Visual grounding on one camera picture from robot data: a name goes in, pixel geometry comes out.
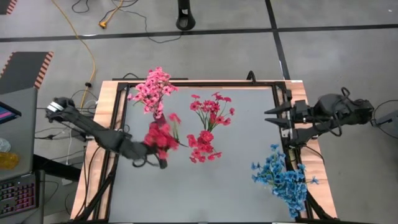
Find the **gray floor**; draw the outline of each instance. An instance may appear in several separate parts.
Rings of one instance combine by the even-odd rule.
[[[122,12],[115,15],[106,30],[101,29],[99,19],[113,6],[109,0],[89,1],[91,10],[86,14],[74,14],[70,9],[74,2],[59,1],[59,5],[79,34],[144,31],[142,18]],[[398,23],[396,0],[278,0],[272,1],[272,6],[279,27]],[[196,30],[270,27],[266,6],[260,0],[196,0],[192,1],[192,8]],[[131,10],[148,17],[149,31],[176,30],[176,1],[139,1]],[[0,16],[0,26],[0,38],[73,35],[49,0],[19,0],[11,16]],[[342,86],[352,92],[353,99],[365,98],[375,106],[397,98],[397,29],[281,33],[280,38],[290,76],[304,81],[311,104],[320,95],[340,92]],[[191,35],[166,44],[147,38],[89,40],[87,44],[98,66],[93,87],[97,96],[103,80],[122,77],[127,72],[143,77],[148,69],[158,65],[174,77],[189,79],[244,78],[249,70],[258,79],[282,79],[270,33]],[[0,43],[0,63],[17,50],[55,52],[39,91],[38,106],[45,106],[54,96],[71,96],[89,79],[91,59],[77,40]],[[391,103],[379,114],[396,108],[397,104]],[[38,111],[37,130],[52,126]],[[336,211],[342,220],[396,223],[397,143],[369,124],[345,126],[338,139],[331,134],[320,138]],[[48,158],[64,156],[68,145],[68,139],[37,141],[35,152]],[[82,147],[73,141],[71,152]],[[67,219],[61,211],[73,186],[67,187],[58,190],[52,199],[46,214],[56,214],[47,217],[46,223]]]

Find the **computer monitor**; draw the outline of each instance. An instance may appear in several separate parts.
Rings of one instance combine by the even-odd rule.
[[[0,102],[0,124],[11,121],[22,116],[21,112]]]

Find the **black stand base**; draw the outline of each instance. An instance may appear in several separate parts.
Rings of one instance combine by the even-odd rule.
[[[182,31],[190,30],[196,22],[191,13],[190,0],[178,0],[178,19],[175,25]]]
[[[50,159],[33,155],[33,171],[44,170],[46,174],[65,178],[75,182],[79,181],[81,169],[67,166]]]

